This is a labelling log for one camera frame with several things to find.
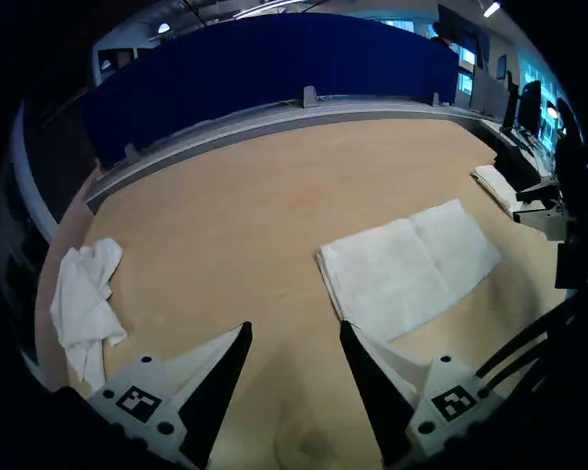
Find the folded white towel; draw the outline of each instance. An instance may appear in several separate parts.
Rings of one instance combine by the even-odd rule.
[[[107,303],[108,285],[122,258],[122,249],[110,238],[93,248],[70,248],[61,260],[59,279],[50,316],[67,360],[89,383],[92,392],[104,385],[102,340],[117,345],[126,338],[114,311]]]
[[[475,178],[479,186],[494,197],[495,201],[510,217],[514,212],[518,211],[544,209],[544,205],[540,201],[532,201],[531,203],[518,202],[514,188],[491,164],[478,166],[470,174]]]
[[[500,254],[455,199],[334,241],[317,260],[339,317],[389,341],[456,304]]]

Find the wall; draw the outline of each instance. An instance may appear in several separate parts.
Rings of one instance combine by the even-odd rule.
[[[515,83],[519,83],[517,47],[542,57],[527,35],[502,10],[490,18],[484,18],[483,12],[475,1],[471,0],[331,0],[313,9],[316,13],[354,14],[355,16],[396,16],[405,19],[422,19],[435,21],[437,6],[441,3],[479,25],[490,37],[490,75],[496,75],[496,61],[502,54],[507,54],[507,68],[512,73]]]
[[[98,51],[105,49],[152,49],[159,45],[159,41],[148,41],[148,38],[152,37],[153,33],[148,25],[131,19],[100,39],[92,50],[94,84],[98,86],[103,82],[98,64]]]

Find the ceiling light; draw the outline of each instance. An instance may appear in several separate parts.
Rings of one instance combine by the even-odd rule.
[[[560,113],[557,111],[557,108],[550,101],[546,103],[546,113],[549,114],[553,119],[558,119],[560,117]]]
[[[499,8],[501,8],[501,4],[499,2],[492,3],[492,5],[490,5],[490,8],[488,8],[487,10],[484,11],[484,16],[486,18],[489,18],[490,16],[492,16],[493,14],[495,14],[495,12]]]
[[[255,16],[260,14],[261,12],[265,12],[268,9],[277,8],[278,6],[289,5],[290,3],[300,3],[305,1],[306,0],[274,0],[273,2],[264,3],[262,5],[258,5],[253,8],[244,10],[243,12],[233,15],[233,18],[235,18],[236,20],[241,20],[242,18]]]

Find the blue fabric divider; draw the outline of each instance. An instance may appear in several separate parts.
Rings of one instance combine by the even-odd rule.
[[[132,143],[208,119],[319,95],[406,96],[453,103],[457,55],[416,34],[323,13],[266,15],[166,42],[109,77],[82,106],[85,129],[110,168]]]

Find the desk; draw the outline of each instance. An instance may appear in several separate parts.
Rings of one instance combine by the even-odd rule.
[[[450,121],[345,122],[212,150],[119,190],[85,239],[124,248],[111,305],[129,336],[105,345],[107,376],[140,354],[167,359],[252,320],[211,468],[380,468],[314,253],[458,197],[503,261],[394,343],[423,358],[452,351],[476,367],[563,298],[555,245],[513,223],[469,176],[494,156]],[[72,384],[83,390],[74,375]]]
[[[518,146],[512,139],[510,139],[508,136],[501,132],[500,123],[490,121],[488,119],[481,119],[481,122],[484,124],[486,129],[493,132],[499,139],[501,139],[507,145]],[[532,148],[531,144],[527,142],[523,138],[523,136],[516,132],[515,129],[512,129],[512,134],[521,142],[525,142],[528,148]],[[523,155],[525,160],[532,164],[532,166],[535,168],[535,170],[538,172],[540,176],[550,176],[552,174],[552,171],[548,169],[547,163],[545,163],[544,161],[545,156],[543,153],[546,152],[546,149],[543,149],[542,151],[534,150],[532,152],[528,152],[527,150],[519,147],[519,150],[521,151],[521,154]]]

